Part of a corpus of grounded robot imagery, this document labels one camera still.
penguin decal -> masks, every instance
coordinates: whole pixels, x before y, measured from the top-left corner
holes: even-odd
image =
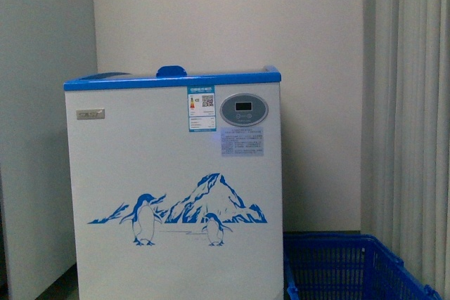
[[[224,230],[233,232],[229,227],[222,224],[219,217],[212,212],[204,215],[206,219],[206,225],[202,228],[202,232],[208,234],[208,240],[210,240],[210,246],[222,246],[224,244]]]
[[[158,213],[153,211],[151,205],[161,203],[165,197],[166,195],[154,198],[149,193],[140,195],[134,205],[133,212],[120,220],[119,224],[124,221],[131,221],[136,245],[154,245],[152,239],[155,232],[155,221],[162,223],[162,219]]]

blue plastic basket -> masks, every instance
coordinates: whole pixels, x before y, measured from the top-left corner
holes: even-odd
[[[284,235],[291,300],[442,300],[371,235]]]

sticker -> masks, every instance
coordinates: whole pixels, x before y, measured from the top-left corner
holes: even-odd
[[[227,236],[232,235],[231,228],[236,224],[267,223],[259,206],[254,201],[244,203],[238,191],[219,172],[203,176],[193,184],[190,195],[175,204],[167,203],[166,196],[167,193],[144,193],[137,200],[133,198],[122,202],[109,216],[94,219],[88,224],[128,223],[134,234],[129,242],[151,247],[157,245],[160,236],[165,233],[171,233],[176,242],[180,242],[180,235],[184,239],[189,238],[186,235],[191,235],[189,239],[197,235],[205,245],[223,246],[225,230],[230,232]],[[174,224],[192,226],[180,230]]]
[[[214,86],[188,87],[189,131],[216,131]]]
[[[264,134],[261,126],[222,128],[220,141],[224,157],[264,156]]]

energy label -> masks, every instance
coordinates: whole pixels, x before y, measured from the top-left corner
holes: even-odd
[[[216,131],[214,86],[188,86],[189,131]]]

blue handle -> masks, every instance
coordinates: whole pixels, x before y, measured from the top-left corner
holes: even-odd
[[[157,71],[156,77],[185,77],[187,74],[181,66],[163,66]]]

